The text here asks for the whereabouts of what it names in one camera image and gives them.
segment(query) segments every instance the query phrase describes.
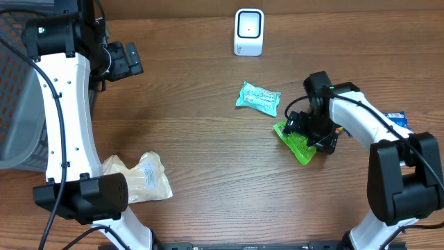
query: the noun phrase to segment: green snack package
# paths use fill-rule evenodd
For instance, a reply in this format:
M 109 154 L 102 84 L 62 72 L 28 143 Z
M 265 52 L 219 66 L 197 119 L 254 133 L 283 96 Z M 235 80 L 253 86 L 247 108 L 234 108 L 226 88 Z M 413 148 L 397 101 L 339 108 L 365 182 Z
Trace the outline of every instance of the green snack package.
M 290 135 L 283 134 L 284 127 L 285 122 L 278 122 L 273 126 L 279 138 L 291 149 L 300 164 L 305 166 L 316 153 L 316 147 L 307 147 L 307 138 L 298 133 L 292 133 Z

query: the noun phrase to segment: wooden table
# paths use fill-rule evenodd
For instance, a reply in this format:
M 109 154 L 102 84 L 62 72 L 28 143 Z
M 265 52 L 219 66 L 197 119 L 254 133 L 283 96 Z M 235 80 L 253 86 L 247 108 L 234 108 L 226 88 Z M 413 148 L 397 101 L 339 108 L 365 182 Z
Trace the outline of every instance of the wooden table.
M 341 134 L 333 155 L 302 167 L 273 131 L 310 73 L 352 81 L 379 110 L 405 111 L 414 131 L 444 144 L 444 11 L 268 15 L 258 58 L 234 56 L 231 17 L 109 25 L 113 40 L 137 45 L 145 72 L 99 94 L 96 148 L 102 161 L 117 154 L 129 167 L 146 151 L 161 156 L 174 196 L 130 207 L 164 242 L 339 240 L 363 219 L 368 155 L 355 140 Z M 235 108 L 244 81 L 282 93 L 277 118 Z M 42 173 L 0 173 L 0 247 L 37 247 L 49 213 L 33 203 L 32 187 L 43 184 Z M 443 219 L 440 211 L 422 223 Z M 87 228 L 56 218 L 47 249 Z M 399 240 L 442 249 L 443 235 L 409 231 Z M 76 247 L 106 242 L 94 233 Z

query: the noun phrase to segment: dark blue package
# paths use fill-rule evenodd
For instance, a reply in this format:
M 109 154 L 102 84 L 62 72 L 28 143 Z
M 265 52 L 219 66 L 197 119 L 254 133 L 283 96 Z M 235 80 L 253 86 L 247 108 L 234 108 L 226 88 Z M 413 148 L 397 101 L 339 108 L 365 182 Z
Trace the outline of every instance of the dark blue package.
M 396 123 L 398 126 L 410 129 L 409 126 L 407 126 L 408 120 L 405 117 L 405 112 L 404 111 L 393 112 L 393 113 L 385 113 L 384 115 L 387 118 L 389 118 L 392 122 Z M 344 129 L 344 131 L 348 134 L 348 136 L 352 137 L 352 135 L 346 129 Z

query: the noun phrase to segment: white plastic bag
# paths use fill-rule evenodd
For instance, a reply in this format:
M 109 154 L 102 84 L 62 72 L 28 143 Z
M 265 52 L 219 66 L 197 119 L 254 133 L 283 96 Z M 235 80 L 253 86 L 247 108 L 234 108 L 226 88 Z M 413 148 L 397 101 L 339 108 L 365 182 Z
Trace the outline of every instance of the white plastic bag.
M 173 196 L 165 168 L 154 152 L 144 153 L 139 164 L 127 169 L 118 156 L 113 155 L 103 163 L 103 174 L 122 173 L 128 184 L 129 203 L 155 201 Z

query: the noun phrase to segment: gray basket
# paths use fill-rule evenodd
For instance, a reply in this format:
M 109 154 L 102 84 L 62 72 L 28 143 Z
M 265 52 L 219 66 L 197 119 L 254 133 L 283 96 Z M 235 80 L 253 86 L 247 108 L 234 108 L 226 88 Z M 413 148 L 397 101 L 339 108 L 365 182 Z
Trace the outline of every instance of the gray basket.
M 0 15 L 0 35 L 26 53 L 20 38 L 32 14 Z M 95 94 L 89 92 L 89 103 Z M 37 74 L 0 45 L 0 169 L 46 171 L 48 142 Z

